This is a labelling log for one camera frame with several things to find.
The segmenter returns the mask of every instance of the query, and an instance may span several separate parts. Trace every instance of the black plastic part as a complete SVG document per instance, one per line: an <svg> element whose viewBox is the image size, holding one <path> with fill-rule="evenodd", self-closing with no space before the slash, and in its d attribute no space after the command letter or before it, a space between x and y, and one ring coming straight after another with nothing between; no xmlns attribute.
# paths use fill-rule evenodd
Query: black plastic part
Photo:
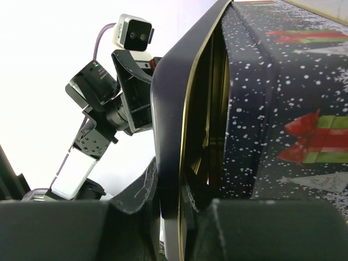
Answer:
<svg viewBox="0 0 348 261"><path fill-rule="evenodd" d="M0 200L21 200L28 192L28 184L24 176L21 178L16 176L10 162L8 161L5 152L0 146Z"/></svg>
<svg viewBox="0 0 348 261"><path fill-rule="evenodd" d="M73 147L99 160L111 142L118 142L115 138L116 129L104 114L93 110L91 107L87 107L83 113L89 118L89 121L79 130Z"/></svg>
<svg viewBox="0 0 348 261"><path fill-rule="evenodd" d="M121 84L121 100L130 131L138 133L151 129L150 85L152 77L138 66L127 50L115 50L111 57Z"/></svg>
<svg viewBox="0 0 348 261"><path fill-rule="evenodd" d="M22 185L22 188L24 190L25 193L28 193L30 191L30 187L29 187L29 184L25 178L25 176L23 175L23 173L19 174L17 176L18 180L20 181L21 185Z"/></svg>
<svg viewBox="0 0 348 261"><path fill-rule="evenodd" d="M183 111L191 67L228 2L217 1L161 59L153 74L151 106L161 211L165 219L177 216Z"/></svg>
<svg viewBox="0 0 348 261"><path fill-rule="evenodd" d="M148 44L151 44L153 38L154 28L151 29L150 37L148 38Z"/></svg>
<svg viewBox="0 0 348 261"><path fill-rule="evenodd" d="M110 201L0 204L0 260L158 260L156 164Z"/></svg>
<svg viewBox="0 0 348 261"><path fill-rule="evenodd" d="M101 185L90 180L86 179L85 183L80 188L77 193L75 200L100 200L102 196L105 196L106 193Z"/></svg>
<svg viewBox="0 0 348 261"><path fill-rule="evenodd" d="M326 201L213 199L187 171L182 228L187 261L345 261L348 228Z"/></svg>
<svg viewBox="0 0 348 261"><path fill-rule="evenodd" d="M79 71L65 90L81 108L90 105L98 112L119 92L116 80L95 60Z"/></svg>
<svg viewBox="0 0 348 261"><path fill-rule="evenodd" d="M131 51L143 52L146 50L152 33L152 25L148 22L132 19L128 22L124 48Z"/></svg>

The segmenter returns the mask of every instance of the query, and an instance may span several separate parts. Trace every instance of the red ribbon print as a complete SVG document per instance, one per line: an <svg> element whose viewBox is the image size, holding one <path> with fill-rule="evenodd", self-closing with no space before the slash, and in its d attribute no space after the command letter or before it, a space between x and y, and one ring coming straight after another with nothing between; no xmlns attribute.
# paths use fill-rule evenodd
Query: red ribbon print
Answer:
<svg viewBox="0 0 348 261"><path fill-rule="evenodd" d="M285 125L285 131L297 142L282 151L278 158L302 165L307 152L348 152L348 129L317 129L318 110Z"/></svg>
<svg viewBox="0 0 348 261"><path fill-rule="evenodd" d="M274 42L285 44L300 44L303 39L324 39L324 38L342 38L342 41L348 39L348 35L335 30L313 30L313 31L271 31L266 35L279 36Z"/></svg>

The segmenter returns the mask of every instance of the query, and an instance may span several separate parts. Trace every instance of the white wall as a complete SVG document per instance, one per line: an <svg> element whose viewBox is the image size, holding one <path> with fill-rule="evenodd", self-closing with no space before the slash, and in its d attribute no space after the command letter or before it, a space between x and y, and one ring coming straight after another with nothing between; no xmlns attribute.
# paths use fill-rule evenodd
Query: white wall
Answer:
<svg viewBox="0 0 348 261"><path fill-rule="evenodd" d="M95 38L122 13L153 23L148 51L164 55L215 0L1 0L0 144L17 174L32 188L47 187L83 119L65 85L92 59ZM115 77L105 33L98 61ZM135 180L154 156L153 133L111 145L91 174L116 194Z"/></svg>

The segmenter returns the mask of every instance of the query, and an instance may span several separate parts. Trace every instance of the white snowflake pattern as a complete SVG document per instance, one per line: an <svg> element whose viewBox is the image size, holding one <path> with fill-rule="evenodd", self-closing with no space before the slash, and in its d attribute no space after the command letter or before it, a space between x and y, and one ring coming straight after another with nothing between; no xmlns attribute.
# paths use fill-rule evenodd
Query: white snowflake pattern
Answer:
<svg viewBox="0 0 348 261"><path fill-rule="evenodd" d="M301 21L308 22L309 25L304 28L305 30L336 30L342 32L343 34L348 34L348 27L343 24L334 22L330 19L324 18L322 16L316 15L310 11L298 8L292 4L277 1L277 5L274 10L277 13L285 14L288 17L299 18Z"/></svg>
<svg viewBox="0 0 348 261"><path fill-rule="evenodd" d="M348 220L348 190L342 193L328 193L323 198L330 201L341 212L343 218Z"/></svg>
<svg viewBox="0 0 348 261"><path fill-rule="evenodd" d="M342 67L338 67L337 70L340 75L335 77L335 82L343 83L343 91L348 92L348 70Z"/></svg>

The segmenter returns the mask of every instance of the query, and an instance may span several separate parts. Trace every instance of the gold rim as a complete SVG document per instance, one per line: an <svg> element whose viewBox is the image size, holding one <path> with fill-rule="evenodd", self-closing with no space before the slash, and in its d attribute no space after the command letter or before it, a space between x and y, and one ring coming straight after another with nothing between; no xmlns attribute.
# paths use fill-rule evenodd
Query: gold rim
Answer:
<svg viewBox="0 0 348 261"><path fill-rule="evenodd" d="M228 55L222 37L222 29L217 28L213 35L213 84L210 105L209 122L209 185L220 188L222 176L223 148L227 124L228 95L229 95L229 66Z"/></svg>
<svg viewBox="0 0 348 261"><path fill-rule="evenodd" d="M184 164L183 164L183 159L185 157L185 144L186 144L186 136L187 136L187 118L188 118L188 102L190 101L191 98L191 86L194 81L194 76L195 76L195 71L197 69L198 61L207 45L209 42L213 31L216 28L216 25L218 22L221 20L222 15L224 14L226 8L228 5L230 5L232 2L228 1L223 8L221 9L221 12L217 16L215 22L213 23L211 29L209 30L206 38L204 39L201 48L198 50L196 57L193 61L190 74L189 74L189 79L187 83L187 89L186 89L186 95L185 95L185 100L184 100L184 108L183 108L183 122L182 122L182 141L181 141L181 156L180 156L180 163L179 163L179 206L178 206L178 236L179 236L179 258L180 261L184 261L184 252L183 252L183 244L182 244L182 232L181 232L181 180L182 180L182 172L184 170Z"/></svg>

